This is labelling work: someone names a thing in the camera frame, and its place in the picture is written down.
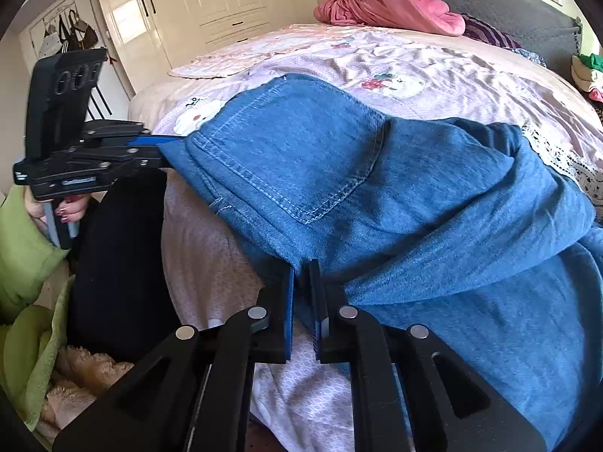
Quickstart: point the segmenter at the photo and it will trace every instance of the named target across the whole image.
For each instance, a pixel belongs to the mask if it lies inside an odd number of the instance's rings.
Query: metal pin
[[[346,319],[354,319],[358,316],[358,309],[354,306],[342,306],[340,307],[340,316]]]
[[[191,326],[181,326],[176,330],[178,340],[190,340],[195,336],[195,329]]]
[[[413,335],[415,338],[423,340],[429,336],[429,330],[423,325],[414,325],[411,328],[411,335]]]
[[[254,306],[252,308],[249,308],[249,311],[247,312],[247,315],[251,319],[262,319],[262,318],[266,317],[267,313],[268,312],[263,307],[261,307],[261,306]]]

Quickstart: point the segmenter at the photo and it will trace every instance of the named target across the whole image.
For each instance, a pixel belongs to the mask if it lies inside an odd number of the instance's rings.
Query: hand
[[[90,200],[90,194],[86,195],[73,195],[63,199],[55,210],[55,214],[61,218],[62,223],[79,221],[88,208],[88,201]],[[43,227],[46,227],[46,216],[44,215],[43,202],[39,202],[34,199],[31,194],[29,187],[25,190],[25,210],[34,220],[35,224],[40,228],[40,223]]]

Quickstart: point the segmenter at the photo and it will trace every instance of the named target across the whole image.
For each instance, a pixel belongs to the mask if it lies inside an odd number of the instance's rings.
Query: cartoon print
[[[179,136],[186,136],[193,131],[197,131],[201,125],[213,119],[225,103],[221,100],[191,97],[185,104],[184,112],[176,119],[174,133]]]
[[[422,92],[425,82],[413,76],[382,73],[363,81],[361,87],[372,92],[380,92],[388,97],[409,98]]]

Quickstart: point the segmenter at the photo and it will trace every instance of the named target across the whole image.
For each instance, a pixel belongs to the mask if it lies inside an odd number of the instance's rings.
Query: gray headboard
[[[572,82],[571,55],[580,52],[579,21],[541,0],[444,0],[452,12],[472,14],[540,54],[547,66]]]

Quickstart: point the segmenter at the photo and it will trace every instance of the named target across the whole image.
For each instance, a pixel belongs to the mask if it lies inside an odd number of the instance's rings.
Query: bag
[[[86,29],[89,27],[89,25],[84,22],[80,16],[77,14],[77,12],[73,9],[69,10],[69,22],[71,24],[71,27],[76,28],[78,31],[84,33],[86,31]]]
[[[49,56],[54,56],[56,53],[61,51],[62,47],[63,44],[61,43],[61,39],[58,37],[58,33],[54,31],[51,34],[47,31],[44,35],[44,39],[41,42],[38,58],[42,59]]]
[[[98,44],[98,36],[96,35],[96,31],[90,25],[86,29],[81,43],[84,46],[84,49],[92,49]]]
[[[62,15],[58,18],[58,37],[63,44],[61,52],[70,52],[82,49],[82,46],[78,41],[76,35],[69,33],[69,31],[67,30],[67,26],[63,21]]]
[[[92,49],[98,44],[98,35],[96,34],[96,31],[89,24],[84,22],[74,10],[69,11],[69,23],[71,24],[72,34],[75,34],[76,30],[83,32],[84,37],[80,42],[83,49]]]

